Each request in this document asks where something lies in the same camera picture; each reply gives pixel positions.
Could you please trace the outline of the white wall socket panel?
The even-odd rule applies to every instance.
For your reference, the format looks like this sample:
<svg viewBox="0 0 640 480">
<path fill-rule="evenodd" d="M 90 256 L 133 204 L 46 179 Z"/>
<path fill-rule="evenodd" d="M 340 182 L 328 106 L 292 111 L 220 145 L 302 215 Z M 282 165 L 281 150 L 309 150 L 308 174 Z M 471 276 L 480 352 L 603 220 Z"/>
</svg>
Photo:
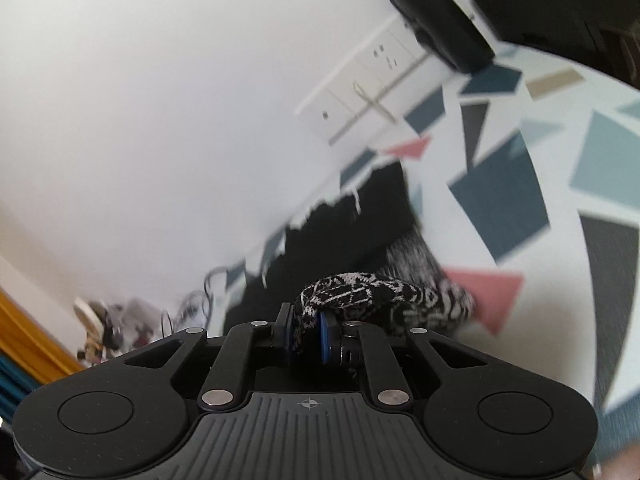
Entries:
<svg viewBox="0 0 640 480">
<path fill-rule="evenodd" d="M 333 145 L 365 112 L 379 110 L 380 99 L 427 57 L 409 24 L 400 16 L 391 18 L 326 76 L 295 115 Z"/>
</svg>

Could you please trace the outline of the black bottle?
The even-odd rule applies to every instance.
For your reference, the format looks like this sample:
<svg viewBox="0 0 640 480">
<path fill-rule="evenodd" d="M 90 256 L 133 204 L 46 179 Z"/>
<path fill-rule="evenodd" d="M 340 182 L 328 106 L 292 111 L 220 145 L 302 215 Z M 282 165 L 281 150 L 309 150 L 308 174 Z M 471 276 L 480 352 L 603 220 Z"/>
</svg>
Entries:
<svg viewBox="0 0 640 480">
<path fill-rule="evenodd" d="M 492 64 L 494 50 L 454 0 L 390 0 L 416 36 L 452 70 L 475 74 Z"/>
</svg>

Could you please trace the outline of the geometric patterned bed sheet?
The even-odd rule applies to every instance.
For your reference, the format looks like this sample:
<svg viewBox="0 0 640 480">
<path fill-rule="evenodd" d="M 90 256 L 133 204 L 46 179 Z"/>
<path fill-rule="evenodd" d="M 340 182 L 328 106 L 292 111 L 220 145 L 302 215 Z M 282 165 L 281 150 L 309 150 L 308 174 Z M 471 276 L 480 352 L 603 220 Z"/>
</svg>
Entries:
<svg viewBox="0 0 640 480">
<path fill-rule="evenodd" d="M 206 276 L 223 333 L 246 286 L 320 204 L 399 162 L 431 254 L 475 310 L 450 337 L 567 384 L 597 413 L 595 477 L 639 473 L 639 93 L 510 47 L 474 76 L 425 62 L 368 113 L 341 160 L 284 222 Z"/>
</svg>

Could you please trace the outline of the teal blue curtain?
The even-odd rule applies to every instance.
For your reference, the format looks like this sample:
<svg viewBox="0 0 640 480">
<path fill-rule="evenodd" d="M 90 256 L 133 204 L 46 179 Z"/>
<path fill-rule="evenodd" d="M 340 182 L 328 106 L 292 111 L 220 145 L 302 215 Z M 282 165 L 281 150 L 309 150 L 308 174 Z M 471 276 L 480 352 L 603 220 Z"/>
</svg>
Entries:
<svg viewBox="0 0 640 480">
<path fill-rule="evenodd" d="M 18 404 L 40 387 L 32 376 L 4 353 L 0 356 L 0 415 L 12 424 Z"/>
</svg>

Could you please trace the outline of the black white patterned knit sweater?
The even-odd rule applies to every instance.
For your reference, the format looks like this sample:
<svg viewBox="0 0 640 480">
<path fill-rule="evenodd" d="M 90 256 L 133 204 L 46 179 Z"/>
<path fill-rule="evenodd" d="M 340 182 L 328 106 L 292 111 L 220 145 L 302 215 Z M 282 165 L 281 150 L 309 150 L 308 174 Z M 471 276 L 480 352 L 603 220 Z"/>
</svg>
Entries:
<svg viewBox="0 0 640 480">
<path fill-rule="evenodd" d="M 413 327 L 450 334 L 475 310 L 424 242 L 399 162 L 373 170 L 356 193 L 320 204 L 301 228 L 286 230 L 284 253 L 247 284 L 224 329 L 273 321 L 285 302 L 294 310 L 294 350 L 314 345 L 323 312 L 402 336 Z"/>
</svg>

